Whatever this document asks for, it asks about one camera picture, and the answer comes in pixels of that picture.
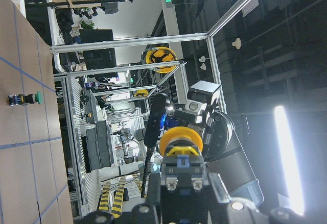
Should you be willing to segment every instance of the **fluorescent light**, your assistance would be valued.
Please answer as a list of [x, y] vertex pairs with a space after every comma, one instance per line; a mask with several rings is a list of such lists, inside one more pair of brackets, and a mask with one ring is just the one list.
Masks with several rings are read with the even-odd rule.
[[129, 70], [127, 70], [127, 72], [126, 72], [126, 77], [128, 77], [129, 76]]
[[295, 157], [293, 141], [287, 122], [285, 110], [282, 106], [275, 108], [275, 124], [277, 128], [279, 150], [284, 170], [287, 191], [291, 209], [299, 214], [304, 214], [303, 192], [300, 175]]

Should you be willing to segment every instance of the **computer monitor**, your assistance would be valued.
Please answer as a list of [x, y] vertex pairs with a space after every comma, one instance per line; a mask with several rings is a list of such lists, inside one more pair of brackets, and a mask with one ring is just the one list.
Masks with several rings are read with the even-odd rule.
[[[95, 43], [102, 41], [113, 41], [112, 29], [81, 29], [80, 37], [82, 43]], [[114, 48], [84, 51], [84, 62], [88, 70], [116, 67], [116, 56]], [[94, 77], [117, 77], [116, 72], [95, 74]]]

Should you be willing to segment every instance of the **aluminum frame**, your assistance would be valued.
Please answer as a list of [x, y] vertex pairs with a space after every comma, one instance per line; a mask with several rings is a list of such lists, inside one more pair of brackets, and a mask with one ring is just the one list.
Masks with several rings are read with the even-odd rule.
[[[67, 52], [76, 52], [76, 51], [88, 51], [93, 49], [104, 49], [104, 48], [115, 48], [115, 47], [123, 47], [123, 46], [137, 46], [137, 45], [146, 45], [146, 44], [158, 44], [158, 43], [172, 43], [172, 42], [183, 42], [183, 41], [194, 41], [194, 40], [206, 40], [207, 42], [207, 48], [209, 52], [210, 62], [212, 66], [213, 71], [213, 78], [214, 82], [221, 85], [220, 80], [220, 73], [218, 68], [218, 62], [215, 52], [215, 46], [214, 46], [214, 39], [213, 37], [226, 25], [228, 22], [235, 17], [237, 13], [239, 13], [245, 6], [248, 4], [251, 0], [238, 0], [217, 22], [214, 24], [214, 26], [207, 32], [207, 33], [196, 33], [196, 34], [187, 34], [187, 35], [175, 35], [175, 36], [163, 36], [163, 37], [151, 37], [151, 38], [139, 38], [139, 39], [127, 39], [127, 40], [115, 40], [115, 41], [105, 41], [105, 42], [98, 42], [98, 43], [85, 43], [85, 44], [73, 44], [73, 45], [55, 45], [51, 47], [51, 53], [54, 54], [55, 60], [58, 61], [59, 59], [59, 53], [67, 53]], [[181, 69], [181, 75], [183, 80], [183, 87], [184, 92], [187, 95], [188, 92], [188, 81], [186, 76], [186, 71], [184, 68], [184, 64], [181, 64], [179, 62], [170, 62], [169, 65], [178, 65]], [[72, 102], [72, 99], [70, 97], [71, 92], [71, 80], [70, 77], [77, 77], [77, 76], [83, 76], [88, 74], [99, 74], [99, 73], [107, 73], [107, 72], [115, 72], [115, 71], [126, 71], [126, 70], [136, 70], [141, 68], [147, 68], [151, 69], [154, 67], [160, 67], [164, 66], [163, 63], [155, 63], [155, 64], [146, 64], [146, 65], [136, 65], [136, 66], [127, 66], [127, 67], [117, 67], [117, 68], [106, 68], [106, 69], [98, 69], [98, 70], [90, 70], [90, 71], [80, 71], [80, 72], [73, 72], [73, 73], [60, 73], [55, 74], [55, 80], [56, 81], [62, 81], [62, 88], [63, 88], [63, 97], [64, 97], [64, 103], [65, 107], [68, 108], [66, 110], [66, 117], [69, 119], [70, 123], [67, 123], [68, 127], [68, 137], [69, 137], [69, 144], [71, 147], [71, 150], [73, 147], [75, 147], [75, 143], [77, 142], [76, 136], [77, 136], [77, 128], [74, 126], [74, 113], [72, 112], [74, 103]], [[150, 95], [144, 99], [146, 103], [147, 113], [146, 114], [140, 114], [136, 116], [147, 116], [149, 114], [149, 97], [151, 94], [155, 92], [156, 88], [154, 90], [150, 91]], [[121, 102], [124, 101], [131, 101], [131, 99], [125, 99], [120, 100]], [[223, 112], [226, 112], [226, 104], [224, 101], [223, 92], [221, 90], [220, 96], [219, 96], [219, 106], [220, 109]], [[75, 159], [78, 159], [74, 163], [74, 170], [78, 170], [80, 168], [80, 157], [79, 152], [75, 152], [75, 150], [72, 150], [72, 155]], [[83, 179], [78, 178], [79, 182], [77, 182], [78, 185], [83, 184]], [[85, 192], [83, 192], [83, 189], [80, 189], [77, 187], [78, 193], [78, 206], [79, 206], [79, 213], [82, 215], [81, 206], [87, 204], [87, 201], [85, 199]]]
[[[150, 37], [150, 38], [137, 38], [137, 39], [125, 39], [125, 40], [114, 40], [114, 41], [103, 41], [97, 43], [85, 43], [85, 44], [73, 44], [73, 45], [55, 45], [51, 47], [51, 53], [54, 55], [58, 53], [66, 53], [66, 52], [76, 52], [76, 51], [89, 51], [93, 49], [104, 49], [104, 48], [115, 48], [115, 47], [123, 47], [123, 46], [137, 46], [137, 45], [145, 45], [145, 44], [158, 44], [158, 43], [172, 43], [172, 42], [183, 42], [183, 41], [194, 41], [194, 40], [203, 40], [205, 39], [207, 42], [207, 48], [209, 52], [209, 57], [211, 61], [212, 71], [214, 82], [221, 85], [220, 73], [217, 63], [217, 57], [215, 52], [214, 40], [213, 37], [226, 25], [228, 22], [235, 17], [251, 0], [238, 0], [215, 24], [207, 33], [195, 33], [195, 34], [185, 34], [185, 35], [174, 35], [174, 36], [162, 36], [162, 37]], [[182, 64], [179, 65], [182, 73], [182, 80], [184, 84], [184, 91], [187, 95], [188, 91], [188, 82], [187, 76], [184, 67]], [[110, 71], [124, 71], [124, 70], [136, 70], [139, 68], [152, 68], [159, 67], [162, 64], [146, 64], [145, 65], [136, 65], [136, 66], [128, 66], [128, 67], [117, 67], [117, 68], [106, 68], [106, 69], [98, 69], [98, 70], [90, 70], [90, 71], [80, 71], [73, 72], [68, 74], [56, 74], [55, 79], [58, 80], [60, 77], [64, 76], [81, 76], [87, 74], [98, 74], [98, 73], [106, 73]], [[226, 112], [226, 104], [223, 96], [223, 92], [221, 90], [219, 97], [219, 106], [223, 112]]]
[[129, 98], [129, 99], [109, 101], [109, 102], [106, 102], [105, 105], [120, 104], [120, 103], [131, 103], [131, 102], [135, 102], [135, 101], [144, 101], [145, 99], [146, 99], [145, 97], [132, 97], [132, 98]]
[[125, 92], [130, 91], [136, 91], [136, 90], [148, 90], [148, 89], [156, 89], [157, 85], [148, 85], [148, 86], [140, 86], [140, 87], [132, 87], [127, 89], [121, 89], [121, 90], [109, 90], [104, 92], [97, 92], [93, 93], [94, 96], [100, 96], [100, 95], [109, 95], [109, 94], [121, 94]]
[[196, 34], [183, 34], [183, 35], [172, 35], [172, 36], [162, 36], [162, 37], [123, 39], [123, 40], [103, 41], [103, 42], [85, 43], [85, 44], [54, 45], [50, 47], [50, 50], [51, 53], [81, 52], [81, 51], [91, 51], [95, 49], [184, 42], [184, 41], [201, 40], [201, 39], [204, 40], [206, 38], [207, 38], [207, 33], [196, 33]]

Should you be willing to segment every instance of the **screw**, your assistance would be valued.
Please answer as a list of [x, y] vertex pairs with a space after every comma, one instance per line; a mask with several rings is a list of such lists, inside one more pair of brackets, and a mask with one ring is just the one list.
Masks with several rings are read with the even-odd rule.
[[242, 210], [243, 209], [243, 205], [240, 202], [234, 202], [232, 203], [231, 207], [235, 210]]
[[141, 212], [141, 213], [148, 213], [150, 211], [150, 208], [148, 206], [141, 206], [138, 209], [138, 211]]
[[198, 104], [197, 103], [195, 103], [195, 102], [190, 103], [190, 109], [192, 111], [196, 110], [197, 108], [198, 108]]
[[167, 184], [167, 190], [168, 191], [174, 191], [176, 189], [177, 183], [168, 183]]
[[201, 180], [195, 180], [193, 182], [193, 189], [196, 191], [199, 191], [202, 189], [202, 181]]

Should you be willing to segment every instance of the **cable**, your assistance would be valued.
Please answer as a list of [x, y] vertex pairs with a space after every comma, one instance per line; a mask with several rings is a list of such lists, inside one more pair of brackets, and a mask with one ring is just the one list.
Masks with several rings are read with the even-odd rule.
[[147, 150], [147, 156], [145, 158], [144, 162], [144, 173], [143, 173], [143, 179], [142, 179], [142, 187], [141, 187], [141, 197], [145, 196], [145, 185], [147, 183], [147, 171], [148, 171], [148, 164], [151, 160], [151, 157], [154, 153], [154, 147], [148, 148]]
[[65, 44], [65, 41], [63, 40], [63, 36], [62, 36], [62, 32], [59, 29], [59, 36], [60, 36], [60, 40], [62, 41], [63, 44]]
[[76, 35], [76, 33], [77, 33], [77, 30], [78, 30], [78, 27], [79, 27], [79, 25], [81, 24], [83, 18], [84, 18], [84, 16], [82, 16], [82, 19], [81, 19], [80, 22], [77, 24], [76, 30], [75, 30], [75, 32], [74, 32], [74, 36], [72, 36], [72, 38], [75, 37], [75, 35]]
[[124, 184], [117, 184], [116, 186], [114, 186], [114, 187], [110, 188], [109, 190], [107, 190], [107, 191], [105, 191], [105, 192], [101, 193], [101, 194], [100, 194], [100, 197], [101, 197], [103, 194], [105, 194], [105, 193], [107, 193], [107, 192], [111, 191], [111, 190], [112, 190], [112, 189], [114, 189], [115, 187], [118, 187], [118, 186], [123, 186], [123, 185], [126, 185], [126, 184], [128, 184], [128, 183], [131, 183], [131, 182], [132, 182], [132, 181], [134, 181], [136, 178], [138, 178], [138, 176], [137, 176], [137, 177], [135, 177], [135, 178], [133, 178], [132, 180], [130, 180], [130, 181], [128, 181], [128, 182], [125, 182]]

